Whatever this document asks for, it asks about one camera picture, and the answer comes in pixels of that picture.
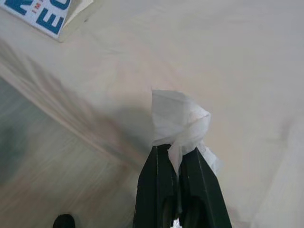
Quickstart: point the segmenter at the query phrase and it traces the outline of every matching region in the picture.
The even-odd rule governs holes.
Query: crumpled tissue
[[[171,144],[168,155],[176,174],[183,155],[196,147],[215,175],[218,173],[222,162],[203,141],[211,119],[209,112],[183,93],[153,90],[152,119],[153,146]]]

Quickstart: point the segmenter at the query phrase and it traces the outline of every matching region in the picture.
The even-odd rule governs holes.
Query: black shoe
[[[53,228],[75,228],[75,221],[69,214],[59,215],[54,222]]]

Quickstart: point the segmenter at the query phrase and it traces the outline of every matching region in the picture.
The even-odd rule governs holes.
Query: white tissue
[[[209,112],[183,93],[153,90],[152,119],[153,146],[171,144],[168,154],[177,174],[183,155],[196,147],[212,171],[218,173],[222,162],[203,141],[211,119]]]

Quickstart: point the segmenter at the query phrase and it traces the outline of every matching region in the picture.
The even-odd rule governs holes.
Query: gray floor
[[[78,228],[129,227],[136,182],[0,79],[1,228],[48,228],[67,212]]]

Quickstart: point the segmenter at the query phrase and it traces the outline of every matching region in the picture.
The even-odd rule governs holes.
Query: white cover
[[[234,227],[300,228],[303,147],[290,131],[304,114],[303,9],[302,0],[106,0],[64,43],[1,10],[0,75],[137,169],[152,142],[151,89],[184,92],[212,113],[205,142],[224,161]]]

